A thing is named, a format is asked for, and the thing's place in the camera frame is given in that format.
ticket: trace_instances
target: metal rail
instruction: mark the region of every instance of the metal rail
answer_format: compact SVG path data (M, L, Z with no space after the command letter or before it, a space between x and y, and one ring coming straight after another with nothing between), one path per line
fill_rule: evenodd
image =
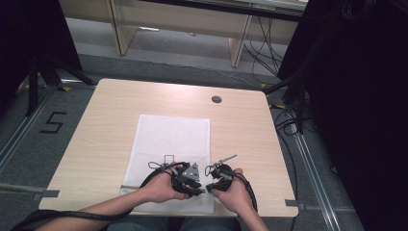
M21 145L24 138L30 132L31 127L37 120L38 116L41 114L43 107L51 95L55 92L56 87L47 87L44 93L38 100L38 106L29 115L24 118L21 124L13 133L12 137L0 151L0 173L4 170L7 163L10 161L18 147Z
M227 4L227 3L216 2L216 1L208 1L208 0L207 1L205 0L140 0L140 1L168 4L168 5L180 6L180 7L198 8L198 9L226 12L226 13L247 14L247 15L288 20L288 21L314 23L314 24L321 24L321 23L324 23L326 20L325 18L322 18L322 17L304 16L299 13L280 13L280 12L274 12L274 11L267 10L267 9L251 8L247 6L239 6L239 5Z
M288 118L294 118L293 112L288 113L287 116ZM295 124L292 124L292 130L295 133L294 137L297 147L299 148L303 163L306 166L307 173L309 175L313 190L315 191L324 220L326 221L327 228L330 231L340 231L342 229L340 228L339 220L326 190L321 183L318 170L315 166L315 162L313 161L307 143L302 134L296 133L297 127Z

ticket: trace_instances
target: person's right hand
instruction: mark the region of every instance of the person's right hand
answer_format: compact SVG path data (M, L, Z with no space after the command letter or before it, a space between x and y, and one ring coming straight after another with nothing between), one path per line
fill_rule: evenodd
M242 174L242 169L237 168L234 172ZM247 211L254 210L251 197L245 185L237 177L234 177L227 192L211 190L211 193L218 198L229 211L236 213L238 216Z
M166 170L153 177L140 191L145 191L147 196L146 202L162 203L170 199L188 199L185 193L175 191L171 187L171 169Z

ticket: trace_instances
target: paper sheet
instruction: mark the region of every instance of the paper sheet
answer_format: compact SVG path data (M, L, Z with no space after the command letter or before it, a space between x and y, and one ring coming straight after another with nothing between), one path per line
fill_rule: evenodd
M197 163L200 184L205 189L213 183L204 169L210 165L210 119L174 117L164 115L140 115L131 157L123 179L120 194L129 193L129 187L139 187L154 169L149 162L163 164L174 162ZM169 200L165 203L146 203L134 211L172 214L212 214L214 197L203 193L187 200Z

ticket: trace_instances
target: black controller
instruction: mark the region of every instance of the black controller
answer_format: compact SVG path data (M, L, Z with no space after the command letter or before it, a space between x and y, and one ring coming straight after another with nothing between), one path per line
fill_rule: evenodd
M186 162L174 163L170 165L160 165L146 177L143 183L141 183L140 187L144 187L154 176L166 172L166 170L169 168L172 170L171 186L174 190L179 193L187 194L189 198L194 195L200 195L204 193L203 190L199 189L201 187L201 184L198 183L200 177L197 164L193 164L191 166L190 163Z
M209 184L206 186L207 192L210 193L212 189L227 192L231 186L231 182L234 179L233 175L226 175L223 172L233 173L232 168L228 165L221 164L210 172L214 179L218 179L216 183Z

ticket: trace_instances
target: wooden table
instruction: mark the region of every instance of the wooden table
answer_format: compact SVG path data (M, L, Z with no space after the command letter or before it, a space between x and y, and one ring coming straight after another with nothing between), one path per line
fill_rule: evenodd
M302 14L306 4L295 0L218 0L226 5L253 7ZM297 22L262 18L250 15L225 13L168 4L135 0L60 0L65 17L107 22L112 24L118 55L125 55L138 27L195 33L228 39L231 66L238 66L243 41L264 41L263 29L270 30L270 41L288 45L297 27Z
M220 103L213 96L222 98ZM212 163L241 167L255 192L262 217L294 217L293 189L260 91L104 79L99 82L66 149L40 209L78 210L119 195L139 115L184 116L211 120ZM216 202L214 216L229 217Z

